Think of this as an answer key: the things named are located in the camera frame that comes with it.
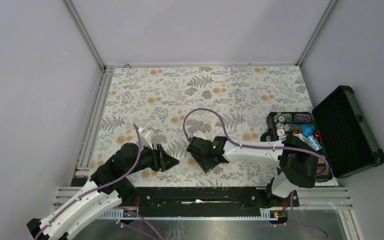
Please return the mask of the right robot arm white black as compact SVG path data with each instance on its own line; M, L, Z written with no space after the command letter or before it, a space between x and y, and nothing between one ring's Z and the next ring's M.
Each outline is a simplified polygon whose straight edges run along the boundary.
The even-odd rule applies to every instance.
M226 136L213 140L193 136L187 147L201 169L208 173L221 163L249 162L280 169L266 187L267 201L281 205L292 191L316 185L318 161L322 156L295 135L269 142L235 142Z

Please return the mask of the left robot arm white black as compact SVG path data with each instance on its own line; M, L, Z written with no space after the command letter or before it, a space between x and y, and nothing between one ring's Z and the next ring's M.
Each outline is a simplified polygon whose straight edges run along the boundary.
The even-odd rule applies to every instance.
M71 240L104 212L137 200L137 189L128 175L147 168L165 172L179 163L161 144L150 148L125 143L69 201L45 218L31 219L27 228L35 240Z

